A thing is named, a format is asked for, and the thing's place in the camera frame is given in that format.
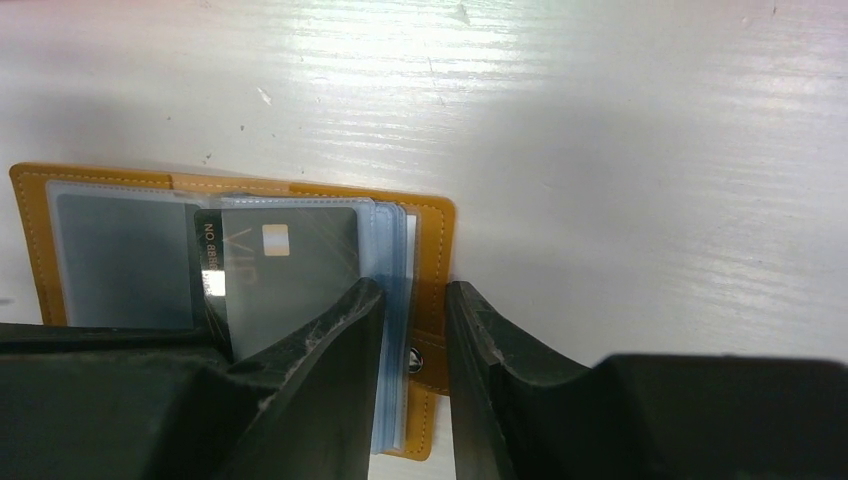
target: card holder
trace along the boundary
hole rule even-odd
[[[418,220],[415,227],[418,232],[418,280],[412,294],[412,345],[424,357],[424,367],[410,376],[406,447],[400,455],[418,460],[429,455],[433,415],[438,398],[433,393],[448,393],[443,304],[455,223],[455,209],[449,200],[441,197],[256,178],[36,163],[15,165],[10,176],[24,224],[42,318],[47,325],[67,325],[68,320],[48,207],[49,181],[127,186],[155,191],[245,192],[272,197],[369,197],[376,201],[396,202],[407,210],[415,211]]]

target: wallet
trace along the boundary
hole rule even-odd
[[[15,165],[10,176],[45,325],[67,325],[68,308],[71,307],[65,305],[54,241],[48,194],[48,182],[51,181],[205,194],[243,192],[269,197],[370,197],[375,201],[395,202],[415,211],[418,239],[411,306],[411,344],[420,354],[420,369],[409,376],[405,449],[396,455],[413,460],[424,460],[429,456],[439,395],[449,393],[443,305],[456,221],[455,207],[450,200],[437,196],[259,178],[42,163]],[[170,213],[162,213],[179,214],[173,209]]]

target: white table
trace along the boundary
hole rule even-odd
[[[848,360],[846,155],[842,0],[0,2],[5,166],[446,195],[455,276],[585,363]],[[38,321],[0,196],[2,319]]]

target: black card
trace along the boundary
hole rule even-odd
[[[236,359],[324,313],[359,278],[352,208],[200,210],[195,231],[206,305]]]

